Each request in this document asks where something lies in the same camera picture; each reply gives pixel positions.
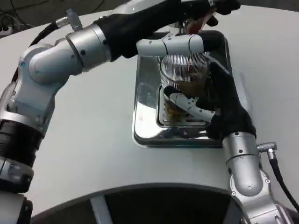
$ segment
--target black glove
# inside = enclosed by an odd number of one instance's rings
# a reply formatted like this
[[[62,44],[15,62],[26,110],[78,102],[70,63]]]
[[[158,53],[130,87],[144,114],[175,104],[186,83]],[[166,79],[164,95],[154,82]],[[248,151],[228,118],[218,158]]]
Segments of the black glove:
[[[215,0],[214,6],[211,6],[208,0],[165,0],[131,14],[118,14],[122,12],[118,10],[94,23],[103,31],[114,61],[120,56],[135,56],[138,53],[136,43],[166,25],[183,22],[188,18],[198,20],[214,11],[228,14],[239,7],[240,4],[236,0]],[[215,18],[209,21],[210,25],[216,23],[218,22]]]
[[[216,1],[216,12],[221,15],[228,15],[233,10],[237,10],[241,7],[237,0],[219,0]],[[207,22],[207,25],[214,27],[218,25],[218,20],[212,16]]]
[[[208,137],[223,140],[235,132],[247,132],[256,136],[251,118],[239,101],[233,76],[225,73],[216,63],[210,64],[210,71],[221,114],[213,117],[207,128]]]

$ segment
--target black cable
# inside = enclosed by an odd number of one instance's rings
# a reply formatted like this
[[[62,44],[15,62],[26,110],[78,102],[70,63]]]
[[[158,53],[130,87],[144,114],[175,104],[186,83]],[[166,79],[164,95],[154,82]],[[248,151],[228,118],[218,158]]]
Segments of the black cable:
[[[9,17],[9,16],[4,16],[4,17],[2,18],[2,20],[1,20],[1,25],[2,25],[2,27],[3,27],[3,28],[4,28],[4,27],[8,28],[9,24],[11,24],[12,29],[14,29],[14,20],[13,20],[13,18],[11,18],[11,17]]]
[[[7,13],[5,13],[1,8],[0,8],[0,13],[1,13],[0,16],[2,16],[1,27],[2,28],[4,28],[5,26],[7,27],[7,25],[4,24],[4,20],[8,19],[8,20],[10,20],[10,23],[12,25],[12,29],[14,29],[14,20],[13,20],[13,18],[11,18],[10,16],[7,16],[6,15]]]
[[[16,10],[15,7],[14,7],[13,0],[10,0],[10,4],[11,4],[11,6],[12,6],[12,8],[13,8],[13,11],[14,11],[16,17],[20,20],[20,22],[22,22],[27,28],[31,28],[30,26],[27,25],[27,23],[25,23],[25,22],[19,17],[19,14],[17,13],[17,10]]]
[[[95,13],[104,4],[104,2],[105,0],[102,0],[101,3],[91,13]]]
[[[285,195],[290,200],[290,202],[292,203],[292,205],[295,207],[295,209],[297,210],[297,212],[299,212],[299,205],[297,204],[297,202],[295,201],[295,199],[291,195],[289,189],[285,185],[284,179],[282,178],[281,172],[279,170],[277,159],[274,158],[274,159],[270,159],[269,161],[270,161],[270,164],[272,166],[273,173],[274,173],[274,175],[275,175],[278,183],[280,184],[282,190],[284,191]]]
[[[33,42],[30,44],[30,46],[37,44],[38,42],[40,42],[43,38],[45,38],[46,36],[48,36],[50,33],[52,33],[53,31],[57,30],[58,26],[56,24],[56,22],[52,22],[50,23],[45,29],[43,29],[42,32],[40,32],[38,34],[38,36],[33,40]]]
[[[41,2],[38,2],[38,3],[34,3],[34,4],[25,5],[25,6],[22,6],[22,7],[17,7],[15,9],[20,10],[20,9],[30,8],[30,7],[33,7],[33,6],[42,5],[44,3],[47,3],[48,1],[50,1],[50,0],[41,1]],[[11,12],[11,11],[13,11],[13,9],[7,10],[7,11],[5,11],[5,13]]]

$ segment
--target metal tray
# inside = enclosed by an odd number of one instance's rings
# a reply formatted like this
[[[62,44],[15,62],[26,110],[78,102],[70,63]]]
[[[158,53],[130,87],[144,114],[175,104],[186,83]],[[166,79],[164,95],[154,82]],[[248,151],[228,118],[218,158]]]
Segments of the metal tray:
[[[228,43],[223,43],[217,51],[209,54],[219,60],[230,72]],[[135,109],[132,135],[135,143],[141,147],[222,147],[206,135],[206,124],[202,121],[167,125],[167,113],[164,113],[161,78],[157,57],[138,57],[135,86]]]

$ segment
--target silver cylinder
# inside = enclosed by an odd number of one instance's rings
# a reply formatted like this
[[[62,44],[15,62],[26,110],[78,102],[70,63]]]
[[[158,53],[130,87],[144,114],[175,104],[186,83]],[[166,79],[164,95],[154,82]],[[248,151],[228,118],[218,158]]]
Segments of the silver cylinder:
[[[167,55],[160,62],[163,88],[172,86],[189,97],[201,97],[209,75],[206,58],[202,54]]]
[[[238,192],[245,196],[257,195],[263,188],[263,181],[255,137],[249,133],[233,133],[222,144]]]
[[[95,24],[66,36],[77,57],[81,60],[84,70],[90,70],[110,61],[110,49],[102,30]]]

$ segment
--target white table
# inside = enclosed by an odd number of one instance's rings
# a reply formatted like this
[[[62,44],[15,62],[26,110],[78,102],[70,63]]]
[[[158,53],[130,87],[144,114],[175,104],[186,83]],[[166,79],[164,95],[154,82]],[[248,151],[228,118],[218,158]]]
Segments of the white table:
[[[88,25],[103,14],[81,19]],[[291,25],[299,21],[299,14],[243,6],[231,15],[218,15],[218,19],[220,23],[213,29],[227,37],[234,71],[246,76],[258,142],[277,142],[285,182],[299,200],[299,31]],[[10,82],[18,57],[43,27],[0,40],[0,91]],[[70,28],[63,28],[43,42],[54,43],[68,32]],[[135,145],[131,137],[135,74],[136,57],[121,58],[71,77],[58,93],[26,194],[34,203],[33,215],[78,197],[132,184],[193,183],[227,189],[221,149],[146,149]],[[291,207],[266,155],[262,161],[276,198]]]

